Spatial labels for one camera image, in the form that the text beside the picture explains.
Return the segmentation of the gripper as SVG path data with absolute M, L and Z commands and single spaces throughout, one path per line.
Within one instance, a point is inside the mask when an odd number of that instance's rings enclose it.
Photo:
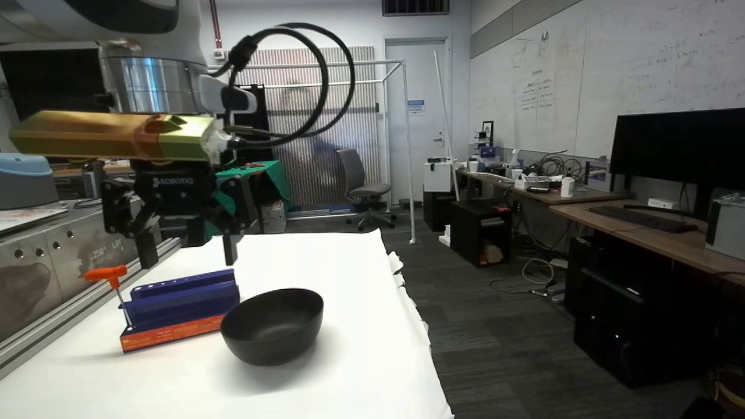
M 159 222 L 168 237 L 201 247 L 220 237 L 225 264 L 239 259 L 237 244 L 260 233 L 252 176 L 215 172 L 208 162 L 133 160 L 135 180 L 101 183 L 104 228 L 134 241 L 143 269 L 159 262 Z

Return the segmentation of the blue and orange toolbox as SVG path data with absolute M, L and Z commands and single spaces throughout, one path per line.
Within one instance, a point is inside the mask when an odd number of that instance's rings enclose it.
M 130 325 L 120 346 L 130 353 L 218 331 L 239 303 L 233 269 L 136 286 L 123 302 Z

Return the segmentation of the black bowl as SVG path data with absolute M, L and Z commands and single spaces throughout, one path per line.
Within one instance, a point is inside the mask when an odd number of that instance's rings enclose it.
M 315 342 L 324 321 L 324 298 L 309 289 L 277 289 L 239 303 L 221 321 L 232 354 L 256 366 L 289 363 Z

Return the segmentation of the grey metal cabinet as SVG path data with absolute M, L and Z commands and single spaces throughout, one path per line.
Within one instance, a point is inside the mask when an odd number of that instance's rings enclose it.
M 0 211 L 0 380 L 112 300 L 84 274 L 118 265 L 124 286 L 145 273 L 134 241 L 104 230 L 99 206 Z

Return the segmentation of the blue grey device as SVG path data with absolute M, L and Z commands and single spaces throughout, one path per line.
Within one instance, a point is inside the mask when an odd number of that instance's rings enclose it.
M 52 169 L 45 157 L 0 153 L 0 211 L 58 201 Z

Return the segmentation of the grey office chair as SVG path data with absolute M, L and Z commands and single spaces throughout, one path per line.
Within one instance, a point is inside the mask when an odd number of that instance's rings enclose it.
M 366 171 L 359 152 L 354 148 L 343 148 L 337 150 L 344 172 L 344 194 L 352 204 L 361 205 L 364 212 L 357 215 L 357 231 L 364 231 L 373 220 L 388 225 L 389 228 L 396 226 L 397 216 L 390 212 L 380 212 L 375 206 L 381 202 L 384 194 L 392 191 L 389 183 L 368 182 Z

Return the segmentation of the white table cover sheet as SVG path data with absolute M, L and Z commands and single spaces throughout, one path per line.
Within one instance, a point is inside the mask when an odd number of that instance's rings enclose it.
M 324 298 L 314 347 L 292 363 L 238 360 L 219 332 L 125 354 L 104 304 L 0 379 L 0 419 L 439 419 L 449 405 L 427 331 L 380 231 L 246 236 L 240 296 Z

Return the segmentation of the white door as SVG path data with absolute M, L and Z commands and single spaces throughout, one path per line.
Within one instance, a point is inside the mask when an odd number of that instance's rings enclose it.
M 424 99 L 426 114 L 410 116 L 413 155 L 414 199 L 421 201 L 424 185 L 424 164 L 430 157 L 445 156 L 444 115 L 440 99 L 433 51 L 439 53 L 439 63 L 444 74 L 445 98 L 449 98 L 449 41 L 445 37 L 388 39 L 384 52 L 386 59 L 404 59 L 407 68 L 408 99 Z M 407 201 L 408 169 L 403 100 L 403 74 L 398 69 L 388 77 L 386 117 L 388 117 L 389 180 L 393 186 L 392 204 Z

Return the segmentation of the small white cabinet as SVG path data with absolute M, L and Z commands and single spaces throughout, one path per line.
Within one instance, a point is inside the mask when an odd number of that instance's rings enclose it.
M 453 188 L 453 161 L 447 157 L 431 157 L 424 164 L 425 193 L 450 193 Z

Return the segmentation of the white pole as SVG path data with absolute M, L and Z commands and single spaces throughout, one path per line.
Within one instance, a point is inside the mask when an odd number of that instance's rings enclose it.
M 449 111 L 447 106 L 447 100 L 445 98 L 445 85 L 444 85 L 444 74 L 442 74 L 442 70 L 440 69 L 440 63 L 439 63 L 439 53 L 438 51 L 433 51 L 434 56 L 434 66 L 435 71 L 437 74 L 437 82 L 439 85 L 439 92 L 440 92 L 440 99 L 442 104 L 442 114 L 444 115 L 444 141 L 445 141 L 445 151 L 447 152 L 447 164 L 450 170 L 450 180 L 452 181 L 452 186 L 454 189 L 455 199 L 457 202 L 461 200 L 460 198 L 460 188 L 457 178 L 457 169 L 455 167 L 455 155 L 453 151 L 453 145 L 452 145 L 452 130 L 450 129 L 450 117 L 449 117 Z

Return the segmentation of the black open cabinet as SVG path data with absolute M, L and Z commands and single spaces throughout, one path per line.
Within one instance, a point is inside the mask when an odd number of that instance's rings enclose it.
M 513 259 L 513 213 L 494 201 L 452 202 L 449 206 L 450 249 L 477 268 L 508 264 Z

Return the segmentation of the ceiling vent grille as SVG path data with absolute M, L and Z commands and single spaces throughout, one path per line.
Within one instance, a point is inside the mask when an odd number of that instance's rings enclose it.
M 441 16 L 450 13 L 450 0 L 380 0 L 386 17 Z

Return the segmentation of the whiteboard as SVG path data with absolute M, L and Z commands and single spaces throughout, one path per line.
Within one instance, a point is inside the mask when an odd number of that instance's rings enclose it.
M 473 0 L 470 56 L 496 146 L 609 155 L 620 115 L 745 107 L 745 0 Z

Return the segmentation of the black keyboard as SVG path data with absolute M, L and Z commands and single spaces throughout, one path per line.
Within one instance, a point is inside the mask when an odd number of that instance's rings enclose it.
M 621 222 L 633 223 L 652 230 L 660 230 L 667 233 L 687 233 L 698 229 L 696 225 L 679 222 L 670 218 L 662 218 L 655 215 L 626 209 L 616 206 L 594 206 L 587 209 L 589 212 L 614 218 Z

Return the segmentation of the black computer tower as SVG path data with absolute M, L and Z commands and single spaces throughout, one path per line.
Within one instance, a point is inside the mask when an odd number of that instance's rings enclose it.
M 574 342 L 629 388 L 699 377 L 715 361 L 712 279 L 610 235 L 576 237 L 567 257 Z

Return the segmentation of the wooden desk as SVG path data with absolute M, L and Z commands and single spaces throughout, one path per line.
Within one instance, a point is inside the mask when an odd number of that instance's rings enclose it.
M 476 194 L 474 181 L 478 180 L 524 198 L 541 202 L 548 206 L 551 213 L 567 218 L 578 225 L 599 230 L 657 254 L 665 255 L 676 262 L 697 268 L 715 278 L 726 279 L 726 281 L 745 287 L 745 261 L 705 248 L 704 231 L 707 228 L 705 222 L 693 222 L 702 229 L 700 232 L 675 234 L 647 229 L 589 211 L 590 207 L 599 205 L 622 207 L 625 204 L 635 204 L 631 193 L 602 193 L 593 189 L 579 188 L 576 189 L 573 197 L 562 198 L 559 193 L 527 193 L 522 189 L 514 188 L 505 177 L 498 175 L 469 171 L 462 171 L 461 174 L 468 177 L 470 198 Z

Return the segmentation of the black monitor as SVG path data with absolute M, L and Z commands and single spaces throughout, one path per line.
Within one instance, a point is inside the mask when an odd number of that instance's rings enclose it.
M 745 107 L 618 116 L 610 172 L 695 185 L 706 216 L 715 189 L 745 193 Z

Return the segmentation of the white box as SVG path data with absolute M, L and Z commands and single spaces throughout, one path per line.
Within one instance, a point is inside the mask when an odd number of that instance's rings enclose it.
M 726 194 L 713 200 L 705 248 L 745 261 L 745 194 Z

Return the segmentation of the orange handled wrench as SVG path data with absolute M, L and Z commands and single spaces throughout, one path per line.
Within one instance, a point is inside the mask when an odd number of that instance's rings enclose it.
M 120 302 L 120 308 L 125 316 L 125 321 L 128 327 L 133 326 L 129 313 L 127 311 L 125 300 L 123 299 L 122 292 L 120 291 L 120 279 L 127 276 L 128 270 L 125 265 L 118 265 L 111 268 L 99 268 L 88 271 L 83 275 L 83 278 L 88 283 L 101 283 L 107 282 L 112 290 L 114 290 L 117 298 Z

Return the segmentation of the white pipe frame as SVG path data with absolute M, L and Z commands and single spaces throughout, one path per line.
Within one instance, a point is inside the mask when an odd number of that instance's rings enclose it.
M 354 76 L 354 70 L 357 66 L 376 66 L 376 65 L 393 65 L 393 69 L 389 71 L 386 75 L 384 75 L 383 79 L 379 80 L 360 80 L 355 81 L 356 77 Z M 229 72 L 230 74 L 235 74 L 235 77 L 240 72 L 244 72 L 245 70 L 264 70 L 264 69 L 297 69 L 297 68 L 319 68 L 321 70 L 328 70 L 332 67 L 346 67 L 349 69 L 350 72 L 350 79 L 349 81 L 343 81 L 343 82 L 330 82 L 330 81 L 322 81 L 320 83 L 306 83 L 306 84 L 288 84 L 288 85 L 271 85 L 266 86 L 266 88 L 288 88 L 288 87 L 322 87 L 322 88 L 328 88 L 335 85 L 348 85 L 350 87 L 349 90 L 349 97 L 352 97 L 352 85 L 357 85 L 360 83 L 381 83 L 384 87 L 388 85 L 388 77 L 394 74 L 394 72 L 398 69 L 402 70 L 403 74 L 403 100 L 405 102 L 405 106 L 407 106 L 408 103 L 408 88 L 407 88 L 407 68 L 406 68 L 406 61 L 404 59 L 373 59 L 372 61 L 348 61 L 348 63 L 320 63 L 320 59 L 316 59 L 316 63 L 297 63 L 297 64 L 277 64 L 277 65 L 247 65 L 244 68 L 235 69 L 233 66 L 230 68 L 227 68 L 227 63 L 225 66 L 225 72 Z M 208 69 L 213 70 L 213 73 L 215 73 L 215 77 L 218 77 L 219 74 L 222 74 L 223 69 L 217 68 L 217 66 L 209 66 Z M 410 116 L 408 114 L 408 111 L 405 109 L 405 125 L 406 125 L 406 141 L 407 141 L 407 169 L 408 169 L 408 193 L 409 193 L 409 210 L 410 210 L 410 231 L 411 231 L 411 237 L 408 242 L 410 245 L 417 244 L 417 228 L 416 223 L 414 220 L 414 206 L 413 206 L 413 193 L 414 193 L 414 183 L 413 183 L 413 155 L 412 155 L 412 140 L 411 140 L 411 132 L 410 132 Z M 244 127 L 244 126 L 229 126 L 227 123 L 225 123 L 225 130 L 228 132 L 235 132 L 238 134 L 249 134 L 249 135 L 258 135 L 258 136 L 269 136 L 272 138 L 284 138 L 287 137 L 287 141 L 284 143 L 290 142 L 290 134 L 273 134 L 269 131 L 265 130 L 258 130 L 255 128 L 250 127 Z M 276 145 L 279 145 L 282 143 L 280 140 L 275 141 Z

